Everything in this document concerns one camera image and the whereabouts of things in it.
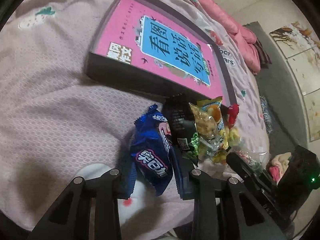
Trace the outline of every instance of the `blanket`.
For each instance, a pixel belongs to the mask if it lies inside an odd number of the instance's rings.
[[[236,43],[247,66],[254,72],[260,71],[260,61],[257,49],[253,44],[257,41],[256,35],[249,29],[243,27],[228,15],[213,0],[196,0],[199,2],[207,14],[215,21],[219,22]]]
[[[190,0],[161,1],[220,39],[240,105],[237,126],[247,148],[267,151],[259,96],[235,42]],[[114,167],[133,122],[154,103],[83,75],[112,2],[24,0],[0,32],[0,209],[27,230],[81,168]],[[210,161],[200,168],[214,173]],[[122,222],[123,239],[153,239],[192,220],[193,201],[179,198],[174,179],[162,196],[142,197],[148,204]]]

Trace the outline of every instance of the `candy wrapper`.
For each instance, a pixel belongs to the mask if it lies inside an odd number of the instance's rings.
[[[199,107],[189,103],[191,111],[195,117],[196,127],[198,134],[204,139],[211,140],[218,134],[217,124],[213,116],[209,115],[206,111],[201,110]]]
[[[232,147],[229,152],[237,153],[257,175],[260,175],[263,171],[263,163],[265,158],[268,157],[267,152],[252,152],[243,144]]]
[[[214,120],[217,123],[218,134],[223,139],[223,149],[228,149],[228,138],[226,136],[224,122],[221,115],[221,102],[222,97],[217,97],[212,100],[200,100],[197,101],[197,106],[200,107],[202,110],[206,111],[209,115],[213,116]]]
[[[204,160],[204,157],[206,155],[208,155],[209,157],[214,157],[218,153],[218,150],[223,143],[223,137],[218,135],[214,139],[207,141],[200,136],[199,142],[199,159]]]
[[[237,117],[239,114],[239,105],[238,104],[233,104],[231,106],[228,107],[227,110],[227,123],[228,123],[228,127],[231,129],[232,127],[234,127],[236,121],[237,121]]]
[[[150,106],[148,112],[134,122],[136,129],[130,155],[160,196],[172,179],[173,149],[169,124],[157,107]]]
[[[167,118],[172,132],[173,143],[179,146],[183,155],[198,165],[199,138],[195,125],[195,117],[184,94],[166,100],[163,115]]]
[[[240,145],[242,143],[237,127],[232,127],[230,130],[228,129],[228,142],[229,146],[231,147]]]

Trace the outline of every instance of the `blue snack wrapper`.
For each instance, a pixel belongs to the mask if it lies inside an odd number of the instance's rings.
[[[156,104],[150,106],[148,112],[134,122],[136,129],[130,155],[160,196],[172,179],[173,149],[168,121],[157,108]]]

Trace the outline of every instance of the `pink bedsheet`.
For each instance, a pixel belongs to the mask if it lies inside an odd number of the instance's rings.
[[[247,66],[254,72],[260,71],[260,61],[257,49],[253,44],[257,41],[256,35],[236,22],[213,0],[198,0],[202,8],[215,21],[219,22],[235,41]]]

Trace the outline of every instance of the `metal screw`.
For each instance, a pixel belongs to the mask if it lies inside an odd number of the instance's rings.
[[[82,181],[83,181],[83,179],[82,179],[81,177],[76,177],[76,178],[73,180],[73,183],[74,183],[74,184],[80,184]]]
[[[198,169],[194,169],[191,171],[191,173],[195,176],[199,176],[201,174],[201,170],[198,170]]]
[[[117,170],[117,169],[112,169],[112,170],[110,171],[110,174],[113,175],[113,176],[116,176],[116,175],[119,174],[119,170]]]
[[[239,180],[237,178],[235,178],[235,177],[231,177],[231,178],[229,178],[229,182],[231,184],[237,184],[239,182]]]

